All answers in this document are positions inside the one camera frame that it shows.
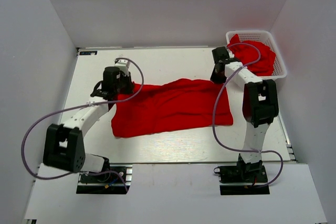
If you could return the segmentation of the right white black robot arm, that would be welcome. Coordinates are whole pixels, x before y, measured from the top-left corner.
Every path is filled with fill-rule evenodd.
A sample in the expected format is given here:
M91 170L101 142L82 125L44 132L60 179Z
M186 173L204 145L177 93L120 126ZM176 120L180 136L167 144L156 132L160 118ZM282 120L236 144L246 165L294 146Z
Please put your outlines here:
M242 112L246 120L246 135L243 149L239 151L238 177L247 182L256 175L261 166L261 152L270 124L278 116L276 83L264 80L245 68L241 62L215 63L211 81L226 84L233 80L243 89Z

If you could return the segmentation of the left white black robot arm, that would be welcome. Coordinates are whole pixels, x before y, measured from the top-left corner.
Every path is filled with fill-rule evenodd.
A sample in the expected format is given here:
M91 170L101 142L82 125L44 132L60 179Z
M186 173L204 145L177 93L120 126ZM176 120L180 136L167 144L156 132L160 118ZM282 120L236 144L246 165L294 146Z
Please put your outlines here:
M72 173L89 172L101 182L110 178L106 157L88 154L84 137L91 127L112 108L119 94L132 94L134 84L128 66L106 67L87 102L87 107L62 124L51 124L46 132L43 163Z

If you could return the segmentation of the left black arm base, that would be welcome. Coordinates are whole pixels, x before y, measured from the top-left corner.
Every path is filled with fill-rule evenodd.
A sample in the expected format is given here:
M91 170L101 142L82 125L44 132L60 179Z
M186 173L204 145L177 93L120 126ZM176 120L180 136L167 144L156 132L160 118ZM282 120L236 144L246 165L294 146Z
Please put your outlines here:
M112 165L108 173L99 176L80 175L77 183L78 195L126 195L132 179L132 165Z

